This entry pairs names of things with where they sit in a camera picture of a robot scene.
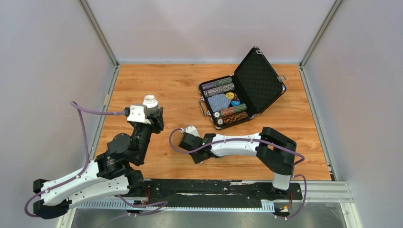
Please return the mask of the white pill bottle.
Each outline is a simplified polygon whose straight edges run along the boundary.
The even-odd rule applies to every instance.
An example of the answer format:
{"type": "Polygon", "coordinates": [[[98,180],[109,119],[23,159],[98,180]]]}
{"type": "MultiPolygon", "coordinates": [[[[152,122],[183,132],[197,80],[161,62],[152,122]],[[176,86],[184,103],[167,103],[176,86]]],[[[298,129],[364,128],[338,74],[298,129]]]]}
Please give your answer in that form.
{"type": "Polygon", "coordinates": [[[159,104],[154,95],[146,95],[144,97],[143,105],[146,106],[146,114],[149,116],[158,111],[159,104]]]}

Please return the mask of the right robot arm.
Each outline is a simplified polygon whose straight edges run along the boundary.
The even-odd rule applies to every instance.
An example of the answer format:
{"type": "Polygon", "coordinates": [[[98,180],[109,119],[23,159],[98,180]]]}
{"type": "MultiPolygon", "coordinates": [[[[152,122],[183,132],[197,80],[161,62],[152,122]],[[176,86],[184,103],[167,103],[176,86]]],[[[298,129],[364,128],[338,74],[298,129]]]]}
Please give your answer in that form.
{"type": "Polygon", "coordinates": [[[264,127],[260,133],[244,136],[211,133],[203,137],[194,126],[178,131],[182,133],[179,152],[191,155],[194,163],[230,155],[257,157],[273,172],[272,194],[281,199],[290,193],[297,143],[277,130],[264,127]]]}

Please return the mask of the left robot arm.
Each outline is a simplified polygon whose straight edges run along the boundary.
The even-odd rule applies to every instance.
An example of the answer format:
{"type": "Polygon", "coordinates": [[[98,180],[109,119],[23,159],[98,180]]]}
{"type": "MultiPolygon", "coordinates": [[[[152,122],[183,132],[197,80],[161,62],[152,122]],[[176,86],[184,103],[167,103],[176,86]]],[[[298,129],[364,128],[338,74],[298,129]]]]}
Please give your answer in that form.
{"type": "Polygon", "coordinates": [[[152,134],[164,130],[163,107],[133,105],[115,114],[125,115],[133,132],[117,134],[104,153],[88,159],[84,167],[75,172],[56,180],[35,180],[34,196],[40,199],[33,203],[32,213],[24,208],[27,215],[54,219],[91,200],[110,196],[138,197],[145,192],[143,175],[132,165],[144,164],[152,134]]]}

